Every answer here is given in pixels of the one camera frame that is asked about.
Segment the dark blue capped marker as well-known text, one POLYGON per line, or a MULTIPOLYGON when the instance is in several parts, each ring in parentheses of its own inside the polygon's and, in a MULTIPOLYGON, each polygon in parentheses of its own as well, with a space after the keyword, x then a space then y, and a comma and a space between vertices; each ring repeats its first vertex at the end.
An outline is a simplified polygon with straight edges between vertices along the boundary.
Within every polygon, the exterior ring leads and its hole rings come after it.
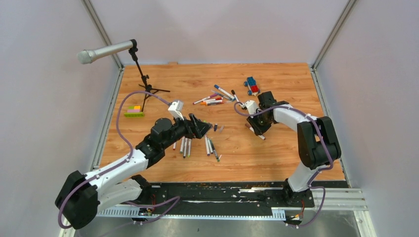
POLYGON ((207 141, 208 141, 208 146, 209 146, 210 153, 213 154, 213 148, 212 148, 212 143, 211 143, 210 138, 207 138, 207 141))

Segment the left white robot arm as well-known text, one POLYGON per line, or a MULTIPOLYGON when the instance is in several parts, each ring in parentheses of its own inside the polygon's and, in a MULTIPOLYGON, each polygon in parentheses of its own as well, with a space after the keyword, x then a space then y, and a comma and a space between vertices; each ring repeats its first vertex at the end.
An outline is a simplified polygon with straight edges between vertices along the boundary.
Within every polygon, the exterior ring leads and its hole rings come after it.
POLYGON ((131 200, 147 203, 151 190, 132 175, 158 163, 165 156, 166 148, 178 140, 201 139, 211 128, 211 123, 197 119, 194 114, 174 120, 160 118, 143 141, 130 147, 127 155, 95 171, 70 173, 55 200, 59 226, 78 230, 113 205, 131 200))

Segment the black capped white marker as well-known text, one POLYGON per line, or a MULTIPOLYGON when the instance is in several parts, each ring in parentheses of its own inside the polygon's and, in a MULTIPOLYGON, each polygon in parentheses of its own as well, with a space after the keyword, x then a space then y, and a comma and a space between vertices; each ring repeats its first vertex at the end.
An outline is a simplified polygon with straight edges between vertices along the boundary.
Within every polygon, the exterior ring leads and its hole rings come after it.
POLYGON ((238 99, 238 96, 237 96, 236 92, 235 92, 234 90, 231 90, 231 93, 232 93, 232 95, 234 96, 235 101, 236 101, 236 102, 239 102, 240 100, 238 99))

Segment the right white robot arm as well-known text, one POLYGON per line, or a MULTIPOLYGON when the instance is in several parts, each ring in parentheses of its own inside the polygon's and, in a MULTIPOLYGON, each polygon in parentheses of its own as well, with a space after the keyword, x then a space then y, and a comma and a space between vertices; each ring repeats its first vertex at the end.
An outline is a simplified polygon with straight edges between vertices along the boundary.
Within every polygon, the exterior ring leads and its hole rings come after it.
POLYGON ((305 113, 286 101, 277 101, 270 91, 258 95, 258 101, 248 100, 244 107, 249 113, 247 122, 255 135, 263 135, 273 124, 281 123, 297 133, 300 163, 286 180, 283 202, 295 206, 301 192, 309 189, 315 177, 330 170, 341 157, 341 148, 330 117, 305 113))

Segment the brown capped white marker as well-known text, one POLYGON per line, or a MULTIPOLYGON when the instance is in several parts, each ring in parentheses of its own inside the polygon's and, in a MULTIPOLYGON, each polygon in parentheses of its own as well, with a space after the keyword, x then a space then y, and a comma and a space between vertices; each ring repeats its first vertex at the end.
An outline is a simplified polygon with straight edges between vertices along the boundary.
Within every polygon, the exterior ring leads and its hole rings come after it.
MULTIPOLYGON (((255 134, 255 130, 253 129, 253 127, 250 125, 250 124, 248 124, 248 123, 246 123, 245 124, 245 126, 251 131, 251 132, 253 132, 254 134, 255 134)), ((263 135, 257 135, 259 138, 261 138, 262 140, 266 140, 266 138, 263 136, 263 135)))

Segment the silver grey pen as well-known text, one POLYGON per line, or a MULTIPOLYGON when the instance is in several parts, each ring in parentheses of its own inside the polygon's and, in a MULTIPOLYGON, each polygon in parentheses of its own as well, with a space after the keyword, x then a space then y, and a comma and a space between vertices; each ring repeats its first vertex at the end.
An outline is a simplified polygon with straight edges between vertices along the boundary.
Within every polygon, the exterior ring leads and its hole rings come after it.
POLYGON ((218 154, 217 154, 217 152, 216 152, 216 149, 215 149, 215 147, 214 147, 214 144, 213 144, 213 142, 212 142, 212 140, 211 140, 210 138, 209 138, 209 145, 210 145, 210 148, 211 148, 211 150, 212 150, 212 153, 214 154, 214 156, 215 156, 215 158, 216 158, 217 162, 220 162, 219 156, 218 156, 218 154))

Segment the light green white marker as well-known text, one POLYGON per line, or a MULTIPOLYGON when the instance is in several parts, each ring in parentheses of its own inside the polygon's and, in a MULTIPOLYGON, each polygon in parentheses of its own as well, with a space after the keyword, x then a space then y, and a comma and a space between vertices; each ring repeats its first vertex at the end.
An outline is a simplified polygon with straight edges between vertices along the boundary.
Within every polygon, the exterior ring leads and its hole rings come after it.
POLYGON ((191 147, 192 147, 192 139, 188 139, 187 157, 190 157, 190 154, 191 154, 191 147))

